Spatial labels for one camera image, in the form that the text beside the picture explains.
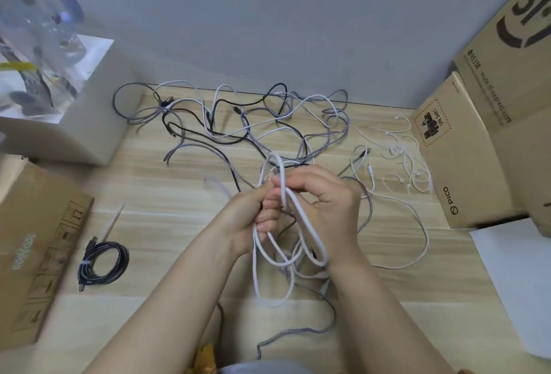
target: black logo print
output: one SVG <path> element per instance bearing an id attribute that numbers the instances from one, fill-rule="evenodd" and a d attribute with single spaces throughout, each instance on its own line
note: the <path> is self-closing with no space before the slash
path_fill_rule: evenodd
<path id="1" fill-rule="evenodd" d="M 514 16 L 524 16 L 520 19 L 520 24 L 526 26 L 530 20 L 532 20 L 536 15 L 549 18 L 549 24 L 543 29 L 539 30 L 532 36 L 523 40 L 520 37 L 514 36 L 513 33 L 509 31 L 507 25 L 505 24 L 505 16 L 499 20 L 496 25 L 499 38 L 507 45 L 512 48 L 527 48 L 530 45 L 533 45 L 536 42 L 541 41 L 543 38 L 551 34 L 551 5 L 547 5 L 551 0 L 540 0 L 539 3 L 534 5 L 536 0 L 528 0 L 528 2 L 521 6 L 519 2 L 516 2 L 515 5 L 511 8 L 511 12 Z"/>
<path id="2" fill-rule="evenodd" d="M 427 127 L 427 130 L 425 131 L 425 139 L 429 139 L 430 137 L 434 136 L 438 133 L 438 122 L 432 118 L 432 115 L 430 113 L 427 113 L 424 115 L 423 120 L 423 126 Z"/>

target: wooden surface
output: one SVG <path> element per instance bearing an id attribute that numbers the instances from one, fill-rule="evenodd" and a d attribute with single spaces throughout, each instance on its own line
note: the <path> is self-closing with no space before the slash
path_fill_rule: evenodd
<path id="1" fill-rule="evenodd" d="M 162 92 L 163 96 L 169 94 L 195 97 L 185 89 Z M 212 99 L 212 92 L 203 94 Z M 252 101 L 257 96 L 243 98 Z M 150 100 L 147 98 L 144 104 L 150 105 Z M 197 105 L 190 102 L 188 105 L 199 111 Z M 382 144 L 392 140 L 378 129 L 403 129 L 405 121 L 395 120 L 395 116 L 411 113 L 405 109 L 355 104 L 349 105 L 347 112 L 354 126 Z M 220 127 L 225 125 L 227 130 L 241 127 L 231 109 L 224 106 L 218 114 Z M 251 122 L 266 118 L 266 114 L 259 113 L 251 116 Z M 188 116 L 184 119 L 189 127 L 199 129 L 194 119 Z M 322 131 L 321 125 L 302 111 L 293 116 L 291 124 L 302 133 Z M 260 128 L 255 129 L 255 134 L 272 129 L 273 125 Z M 297 140 L 290 132 L 278 132 L 264 142 L 279 153 L 296 155 Z M 2 373 L 74 374 L 83 370 L 152 291 L 191 239 L 224 205 L 220 188 L 204 183 L 202 175 L 224 181 L 235 192 L 227 167 L 207 150 L 183 148 L 167 167 L 162 158 L 175 144 L 176 139 L 167 134 L 158 118 L 139 133 L 136 127 L 130 128 L 108 167 L 42 163 L 81 183 L 96 201 L 38 343 L 0 354 Z M 375 172 L 377 191 L 388 193 L 381 178 L 388 172 L 405 177 L 401 162 L 382 158 L 379 150 L 353 129 L 345 141 L 324 152 L 318 163 L 339 171 L 359 144 L 372 147 L 369 162 Z M 240 173 L 252 183 L 257 181 L 262 159 L 249 144 L 222 149 Z M 368 182 L 366 173 L 360 176 Z M 478 374 L 550 372 L 548 362 L 523 351 L 469 233 L 448 227 L 436 195 L 407 194 L 397 181 L 389 181 L 389 187 L 397 192 L 394 195 L 413 202 L 429 229 L 431 246 L 415 266 L 406 270 L 379 270 L 379 274 L 444 357 L 455 368 L 467 367 Z M 76 269 L 84 246 L 123 202 L 126 207 L 110 239 L 130 250 L 128 270 L 113 284 L 87 287 L 79 293 Z M 364 201 L 360 218 L 367 212 L 368 204 Z M 423 234 L 406 206 L 375 198 L 372 221 L 359 234 L 359 243 L 373 263 L 398 265 L 420 253 Z M 282 297 L 286 291 L 284 278 L 265 265 L 262 258 L 260 262 L 262 293 L 266 297 Z M 98 270 L 111 263 L 112 257 L 102 258 Z M 334 289 L 329 290 L 329 296 L 338 304 Z M 235 266 L 222 304 L 228 319 L 224 336 L 227 364 L 255 359 L 256 344 L 282 329 L 321 328 L 330 316 L 325 303 L 304 291 L 296 291 L 293 300 L 280 308 L 263 307 L 255 300 L 250 257 L 243 257 Z M 209 330 L 215 330 L 216 323 L 217 315 Z M 341 323 L 321 336 L 282 338 L 265 347 L 263 354 L 267 359 L 295 360 L 319 374 L 336 374 L 340 370 L 361 372 Z"/>

